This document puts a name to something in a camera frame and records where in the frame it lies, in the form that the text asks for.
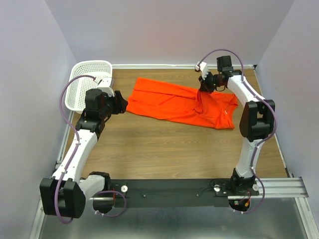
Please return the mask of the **orange t shirt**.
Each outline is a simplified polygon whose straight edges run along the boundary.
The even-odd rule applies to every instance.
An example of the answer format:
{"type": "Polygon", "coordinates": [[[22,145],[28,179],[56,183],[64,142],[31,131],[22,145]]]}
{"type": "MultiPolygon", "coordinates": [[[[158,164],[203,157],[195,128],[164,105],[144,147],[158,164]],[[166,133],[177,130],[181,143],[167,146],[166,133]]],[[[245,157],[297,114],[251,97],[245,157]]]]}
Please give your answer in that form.
{"type": "Polygon", "coordinates": [[[215,129],[234,129],[238,107],[234,94],[201,92],[198,89],[137,78],[128,98],[127,111],[158,120],[215,129]]]}

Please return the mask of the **white perforated plastic basket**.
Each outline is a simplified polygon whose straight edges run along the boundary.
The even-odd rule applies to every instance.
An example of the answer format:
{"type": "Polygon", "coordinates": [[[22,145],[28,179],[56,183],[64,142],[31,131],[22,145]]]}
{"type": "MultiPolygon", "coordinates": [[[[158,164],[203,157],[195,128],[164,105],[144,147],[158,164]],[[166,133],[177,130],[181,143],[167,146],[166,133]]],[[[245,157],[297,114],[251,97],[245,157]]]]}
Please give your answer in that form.
{"type": "Polygon", "coordinates": [[[72,80],[77,76],[81,78],[72,82],[66,90],[65,105],[69,110],[81,114],[85,108],[86,92],[97,88],[94,80],[113,78],[113,67],[105,60],[82,61],[72,68],[69,79],[72,80]]]}

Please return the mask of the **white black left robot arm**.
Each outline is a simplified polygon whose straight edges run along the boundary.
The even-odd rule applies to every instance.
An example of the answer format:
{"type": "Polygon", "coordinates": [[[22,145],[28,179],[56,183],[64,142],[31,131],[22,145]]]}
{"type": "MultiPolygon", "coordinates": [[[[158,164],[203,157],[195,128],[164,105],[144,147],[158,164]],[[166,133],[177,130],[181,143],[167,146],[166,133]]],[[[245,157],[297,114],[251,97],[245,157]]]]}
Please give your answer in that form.
{"type": "Polygon", "coordinates": [[[44,213],[57,216],[63,224],[82,216],[86,202],[96,194],[118,194],[111,185],[110,175],[94,171],[81,181],[85,162],[97,143],[111,115],[123,114],[128,102],[120,91],[112,96],[100,89],[90,89],[85,95],[85,109],[73,127],[74,139],[58,169],[40,182],[39,189],[44,213]]]}

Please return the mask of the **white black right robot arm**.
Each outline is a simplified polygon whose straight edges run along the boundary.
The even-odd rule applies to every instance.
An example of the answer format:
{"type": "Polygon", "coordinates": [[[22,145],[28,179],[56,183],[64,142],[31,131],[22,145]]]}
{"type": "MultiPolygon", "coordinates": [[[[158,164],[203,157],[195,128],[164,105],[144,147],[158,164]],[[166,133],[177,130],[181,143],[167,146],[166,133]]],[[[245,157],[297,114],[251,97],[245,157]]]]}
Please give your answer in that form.
{"type": "Polygon", "coordinates": [[[254,90],[242,70],[234,70],[230,56],[217,58],[218,74],[213,75],[204,61],[199,61],[195,70],[200,72],[201,91],[212,93],[219,87],[225,87],[235,94],[243,106],[239,123],[243,146],[229,182],[229,190],[241,195],[253,187],[261,148],[275,132],[275,103],[254,90]]]}

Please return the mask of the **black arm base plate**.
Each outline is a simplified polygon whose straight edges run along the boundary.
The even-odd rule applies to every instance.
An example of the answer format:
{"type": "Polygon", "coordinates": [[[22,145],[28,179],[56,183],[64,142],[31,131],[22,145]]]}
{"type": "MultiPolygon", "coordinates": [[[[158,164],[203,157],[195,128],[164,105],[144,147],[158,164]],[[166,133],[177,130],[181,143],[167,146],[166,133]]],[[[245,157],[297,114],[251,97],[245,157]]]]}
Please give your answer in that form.
{"type": "Polygon", "coordinates": [[[258,196],[257,184],[238,184],[231,179],[113,179],[111,192],[100,189],[87,195],[96,209],[175,207],[244,207],[258,196]]]}

